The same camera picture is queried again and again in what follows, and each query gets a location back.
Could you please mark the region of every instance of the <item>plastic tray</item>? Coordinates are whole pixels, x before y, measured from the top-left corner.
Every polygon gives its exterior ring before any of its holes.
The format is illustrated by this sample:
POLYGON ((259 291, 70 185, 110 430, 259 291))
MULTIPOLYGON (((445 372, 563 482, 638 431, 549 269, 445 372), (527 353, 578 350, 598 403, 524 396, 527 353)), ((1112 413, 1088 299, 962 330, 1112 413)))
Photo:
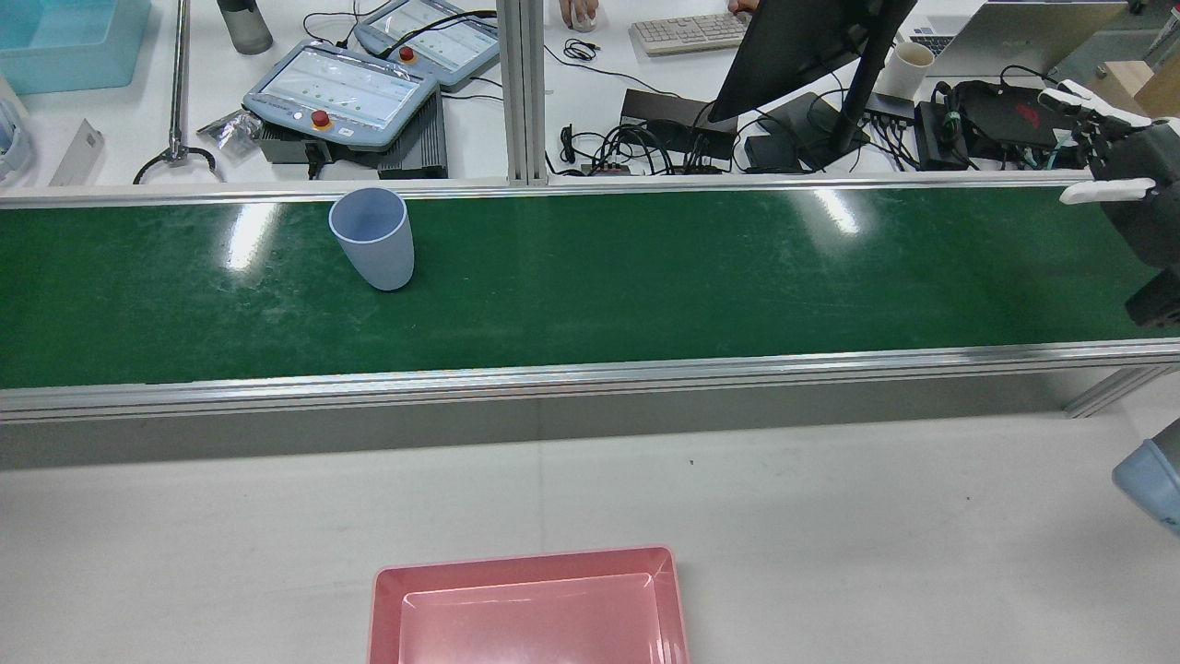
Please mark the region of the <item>plastic tray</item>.
POLYGON ((391 567, 369 664, 689 664, 664 547, 391 567))
POLYGON ((131 83, 151 0, 0 0, 0 72, 18 94, 131 83))

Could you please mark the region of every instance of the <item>laptop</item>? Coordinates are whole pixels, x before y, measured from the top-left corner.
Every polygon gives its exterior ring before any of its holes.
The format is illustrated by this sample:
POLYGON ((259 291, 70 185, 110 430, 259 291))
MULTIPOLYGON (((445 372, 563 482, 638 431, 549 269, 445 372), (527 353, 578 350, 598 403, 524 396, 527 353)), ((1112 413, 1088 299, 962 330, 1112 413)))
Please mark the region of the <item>laptop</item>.
POLYGON ((911 14, 898 40, 935 53, 926 75, 995 77, 1008 65, 1049 73, 1126 7, 1123 0, 996 0, 974 15, 911 14))

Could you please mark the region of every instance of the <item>hand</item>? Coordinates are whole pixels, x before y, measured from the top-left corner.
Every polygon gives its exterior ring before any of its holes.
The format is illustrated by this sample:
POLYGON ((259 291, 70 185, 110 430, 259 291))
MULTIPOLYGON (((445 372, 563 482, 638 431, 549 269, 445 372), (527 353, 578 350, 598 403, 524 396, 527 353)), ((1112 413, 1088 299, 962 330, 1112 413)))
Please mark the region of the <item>hand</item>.
POLYGON ((729 0, 729 11, 733 13, 738 12, 753 12, 758 8, 758 0, 729 0))
POLYGON ((565 21, 565 27, 573 27, 575 17, 582 22, 586 17, 595 18, 598 12, 598 0, 557 0, 557 4, 562 6, 562 20, 565 21))

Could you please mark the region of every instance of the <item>metal frame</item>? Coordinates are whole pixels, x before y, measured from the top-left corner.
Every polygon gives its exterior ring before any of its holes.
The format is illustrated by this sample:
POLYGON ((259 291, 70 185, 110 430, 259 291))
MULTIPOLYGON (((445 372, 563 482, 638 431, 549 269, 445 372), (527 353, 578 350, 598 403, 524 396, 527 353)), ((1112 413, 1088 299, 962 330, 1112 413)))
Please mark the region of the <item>metal frame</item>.
MULTIPOLYGON (((96 386, 0 392, 5 421, 258 413, 507 399, 617 395, 628 393, 812 386, 996 376, 1100 367, 1162 375, 1180 364, 1180 338, 721 359, 359 374, 170 386, 96 386)), ((1125 393, 1114 394, 1114 399, 1125 393)), ((1106 400, 1102 406, 1113 400, 1106 400)))
POLYGON ((535 0, 497 0, 504 134, 509 184, 545 185, 545 42, 543 7, 535 0))
MULTIPOLYGON (((880 175, 832 177, 824 173, 784 179, 776 175, 746 175, 741 180, 725 176, 662 175, 603 178, 602 183, 577 178, 569 184, 550 186, 525 185, 523 182, 505 185, 503 182, 396 180, 398 192, 407 198, 499 198, 506 196, 573 196, 592 193, 666 193, 676 191, 788 191, 821 188, 841 189, 913 189, 957 188, 979 189, 998 186, 1068 186, 1088 179, 1080 175, 1029 171, 935 171, 906 172, 907 177, 880 175)), ((175 205, 190 203, 241 203, 280 200, 334 200, 340 195, 362 186, 369 180, 297 182, 260 190, 257 184, 142 184, 138 186, 50 186, 31 190, 0 190, 0 208, 72 208, 106 205, 175 205)))
POLYGON ((1143 386, 1175 372, 1180 366, 1120 369, 1066 405, 1069 418, 1089 418, 1143 386))

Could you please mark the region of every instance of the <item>keyboard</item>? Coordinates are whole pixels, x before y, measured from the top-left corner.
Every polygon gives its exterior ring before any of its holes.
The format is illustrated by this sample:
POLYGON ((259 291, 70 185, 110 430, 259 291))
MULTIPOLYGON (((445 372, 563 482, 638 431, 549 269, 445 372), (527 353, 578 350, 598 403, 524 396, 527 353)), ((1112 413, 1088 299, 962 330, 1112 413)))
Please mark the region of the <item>keyboard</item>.
POLYGON ((922 44, 926 48, 930 48, 931 53, 938 55, 946 48, 946 45, 951 42, 951 39, 955 38, 929 35, 929 34, 914 34, 913 37, 910 38, 910 41, 913 41, 914 44, 922 44))
POLYGON ((631 35, 649 55, 735 48, 749 25, 750 14, 707 14, 631 24, 631 35))

